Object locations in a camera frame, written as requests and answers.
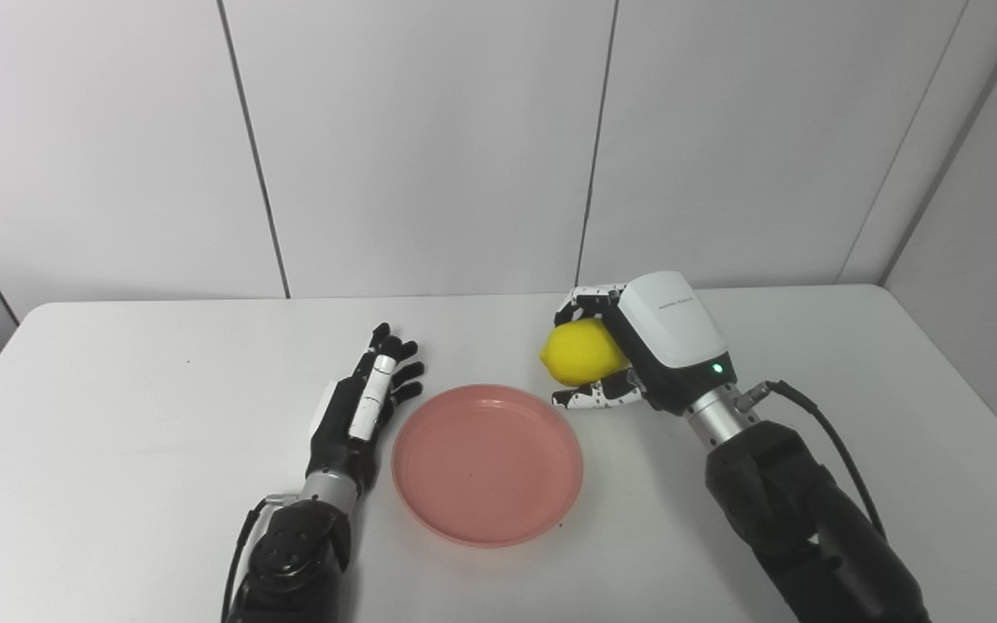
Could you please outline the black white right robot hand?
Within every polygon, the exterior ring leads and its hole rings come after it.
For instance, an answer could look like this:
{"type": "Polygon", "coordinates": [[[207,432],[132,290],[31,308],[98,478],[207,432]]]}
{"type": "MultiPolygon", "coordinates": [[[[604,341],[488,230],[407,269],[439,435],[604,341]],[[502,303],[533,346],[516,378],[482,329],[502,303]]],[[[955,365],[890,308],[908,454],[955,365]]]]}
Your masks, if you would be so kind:
{"type": "Polygon", "coordinates": [[[571,288],[554,326],[566,330],[583,319],[602,323],[622,363],[555,391],[555,406],[605,409],[642,400],[661,413],[685,415],[703,395],[737,380],[724,336],[681,273],[571,288]]]}

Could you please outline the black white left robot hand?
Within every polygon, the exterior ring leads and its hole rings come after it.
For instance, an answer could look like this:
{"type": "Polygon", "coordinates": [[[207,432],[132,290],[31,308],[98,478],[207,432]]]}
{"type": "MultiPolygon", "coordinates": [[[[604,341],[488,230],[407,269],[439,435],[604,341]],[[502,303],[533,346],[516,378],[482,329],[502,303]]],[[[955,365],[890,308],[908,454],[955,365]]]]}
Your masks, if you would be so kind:
{"type": "Polygon", "coordinates": [[[375,484],[376,451],[396,410],[422,394],[417,342],[404,342],[388,323],[378,324],[351,374],[332,387],[310,439],[306,476],[344,477],[363,496],[375,484]]]}

